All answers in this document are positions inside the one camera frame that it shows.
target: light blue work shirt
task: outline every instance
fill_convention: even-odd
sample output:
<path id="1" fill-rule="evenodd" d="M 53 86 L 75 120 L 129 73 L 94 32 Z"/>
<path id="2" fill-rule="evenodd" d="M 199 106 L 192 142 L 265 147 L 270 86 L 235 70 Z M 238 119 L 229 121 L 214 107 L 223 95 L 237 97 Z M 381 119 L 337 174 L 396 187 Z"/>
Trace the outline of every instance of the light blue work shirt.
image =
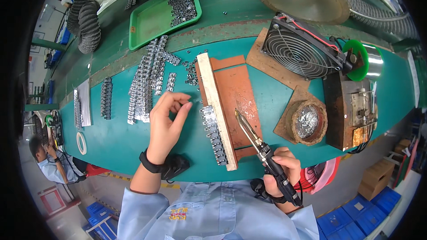
<path id="1" fill-rule="evenodd" d="M 79 178 L 78 176 L 83 176 L 83 173 L 74 165 L 72 156 L 67 156 L 59 150 L 56 151 L 56 156 L 61 160 L 62 167 L 67 174 L 69 182 L 75 182 Z M 51 155 L 47 154 L 47 159 L 37 164 L 40 167 L 41 172 L 49 181 L 65 184 L 54 160 L 55 159 Z"/>
<path id="2" fill-rule="evenodd" d="M 289 215 L 257 199 L 250 181 L 190 183 L 172 205 L 127 188 L 117 237 L 165 240 L 319 239 L 312 206 Z"/>

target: cooling fan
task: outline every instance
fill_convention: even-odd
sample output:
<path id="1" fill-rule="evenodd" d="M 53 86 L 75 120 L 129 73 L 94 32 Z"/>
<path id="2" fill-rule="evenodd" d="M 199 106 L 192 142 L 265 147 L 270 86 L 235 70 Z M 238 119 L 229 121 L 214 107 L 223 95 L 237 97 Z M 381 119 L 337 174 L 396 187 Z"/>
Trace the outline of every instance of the cooling fan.
<path id="1" fill-rule="evenodd" d="M 273 18 L 261 51 L 307 80 L 336 71 L 347 74 L 353 68 L 350 60 L 355 62 L 351 51 L 344 54 L 307 23 L 283 12 Z"/>

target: red stool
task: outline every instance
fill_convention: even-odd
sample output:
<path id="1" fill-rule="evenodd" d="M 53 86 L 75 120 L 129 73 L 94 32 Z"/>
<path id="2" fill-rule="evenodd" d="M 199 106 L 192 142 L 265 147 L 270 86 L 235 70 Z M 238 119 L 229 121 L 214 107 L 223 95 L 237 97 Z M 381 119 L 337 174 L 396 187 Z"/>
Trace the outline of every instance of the red stool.
<path id="1" fill-rule="evenodd" d="M 111 172 L 110 170 L 89 164 L 86 166 L 86 177 L 95 176 L 101 173 Z"/>

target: fan grill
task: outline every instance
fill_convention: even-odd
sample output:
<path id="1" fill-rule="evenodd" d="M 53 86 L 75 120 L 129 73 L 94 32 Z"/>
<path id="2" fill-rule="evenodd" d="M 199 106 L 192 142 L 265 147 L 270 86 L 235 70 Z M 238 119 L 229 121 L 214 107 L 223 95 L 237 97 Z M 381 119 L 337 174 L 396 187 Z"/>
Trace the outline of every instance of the fan grill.
<path id="1" fill-rule="evenodd" d="M 314 47 L 283 30 L 270 32 L 265 47 L 267 54 L 288 70 L 310 79 L 324 77 L 335 68 Z"/>

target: black anti-static wrist strap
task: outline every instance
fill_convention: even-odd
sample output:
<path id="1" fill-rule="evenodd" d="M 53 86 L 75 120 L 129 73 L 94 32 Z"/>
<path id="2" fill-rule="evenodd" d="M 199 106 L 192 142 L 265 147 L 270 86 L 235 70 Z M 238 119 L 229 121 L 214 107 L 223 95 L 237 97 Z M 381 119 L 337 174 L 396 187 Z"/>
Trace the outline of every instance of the black anti-static wrist strap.
<path id="1" fill-rule="evenodd" d="M 169 168 L 166 164 L 156 165 L 149 162 L 147 159 L 147 149 L 139 155 L 139 160 L 144 168 L 146 168 L 150 173 L 162 173 Z"/>

